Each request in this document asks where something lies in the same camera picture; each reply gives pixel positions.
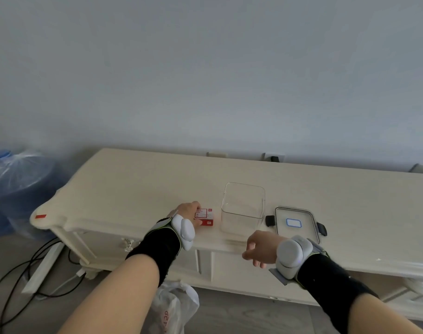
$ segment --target white plastic bag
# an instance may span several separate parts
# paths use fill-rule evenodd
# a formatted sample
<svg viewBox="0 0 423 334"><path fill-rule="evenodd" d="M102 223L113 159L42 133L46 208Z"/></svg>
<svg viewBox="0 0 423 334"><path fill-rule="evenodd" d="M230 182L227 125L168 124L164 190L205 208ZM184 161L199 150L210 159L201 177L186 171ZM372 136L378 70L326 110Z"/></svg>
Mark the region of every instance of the white plastic bag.
<svg viewBox="0 0 423 334"><path fill-rule="evenodd" d="M142 334L183 334L199 308L199 296L182 281L166 281L157 290L142 326Z"/></svg>

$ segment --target red box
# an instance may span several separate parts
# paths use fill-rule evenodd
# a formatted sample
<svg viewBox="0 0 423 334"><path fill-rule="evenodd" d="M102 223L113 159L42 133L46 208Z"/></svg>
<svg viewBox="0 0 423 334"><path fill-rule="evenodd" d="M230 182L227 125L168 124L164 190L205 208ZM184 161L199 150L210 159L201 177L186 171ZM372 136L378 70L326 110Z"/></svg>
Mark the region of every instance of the red box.
<svg viewBox="0 0 423 334"><path fill-rule="evenodd" d="M196 210L195 219L202 220L202 226L213 226L213 209L198 208Z"/></svg>

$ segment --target wall socket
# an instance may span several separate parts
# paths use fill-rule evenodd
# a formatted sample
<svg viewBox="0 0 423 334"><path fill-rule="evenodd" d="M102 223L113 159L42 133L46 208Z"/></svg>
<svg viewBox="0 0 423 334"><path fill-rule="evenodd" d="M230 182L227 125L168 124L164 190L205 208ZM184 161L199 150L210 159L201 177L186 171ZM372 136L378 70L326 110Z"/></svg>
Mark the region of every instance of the wall socket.
<svg viewBox="0 0 423 334"><path fill-rule="evenodd" d="M276 156L280 160L280 163L284 163L285 155L279 153L279 152L264 152L263 153L263 161L270 162L270 157Z"/></svg>
<svg viewBox="0 0 423 334"><path fill-rule="evenodd" d="M225 152L207 152L207 157L227 158Z"/></svg>

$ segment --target black wrist brace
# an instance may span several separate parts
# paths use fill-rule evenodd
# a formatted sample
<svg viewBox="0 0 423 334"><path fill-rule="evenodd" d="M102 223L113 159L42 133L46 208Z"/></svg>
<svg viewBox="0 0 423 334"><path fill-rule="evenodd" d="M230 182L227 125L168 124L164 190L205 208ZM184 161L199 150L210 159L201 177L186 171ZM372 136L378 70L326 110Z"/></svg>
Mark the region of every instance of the black wrist brace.
<svg viewBox="0 0 423 334"><path fill-rule="evenodd" d="M314 254L304 262L297 280L329 315L341 334L348 332L349 311L358 296L368 293L378 298L366 285L322 254Z"/></svg>
<svg viewBox="0 0 423 334"><path fill-rule="evenodd" d="M161 286L180 249L181 241L175 230L160 228L147 234L141 243L128 253L126 258L136 254L146 254L153 258L159 268L159 286Z"/></svg>

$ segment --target gray floor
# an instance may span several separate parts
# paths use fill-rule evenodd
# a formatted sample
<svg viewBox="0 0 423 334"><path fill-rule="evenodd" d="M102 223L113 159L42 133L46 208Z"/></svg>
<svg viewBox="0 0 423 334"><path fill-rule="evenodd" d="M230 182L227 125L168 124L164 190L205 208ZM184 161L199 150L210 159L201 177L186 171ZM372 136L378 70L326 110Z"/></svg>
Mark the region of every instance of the gray floor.
<svg viewBox="0 0 423 334"><path fill-rule="evenodd" d="M28 260L42 243L29 241L19 236L0 238L0 278L16 264ZM62 254L58 264L51 271L43 286L44 292L52 291L78 270L76 265L67 261L66 254L66 252ZM14 274L0 286L0 310L17 275ZM18 319L5 327L4 332L6 334L52 334L57 332L75 307L106 275L107 273L102 273L93 281L83 281L79 288L68 296L41 302L33 301ZM186 334L337 333L326 314L319 307L206 289L197 289L197 291L201 306L188 322L185 329ZM14 314L26 301L27 298L17 293L14 294L13 306L8 314ZM423 328L423 322L417 324Z"/></svg>

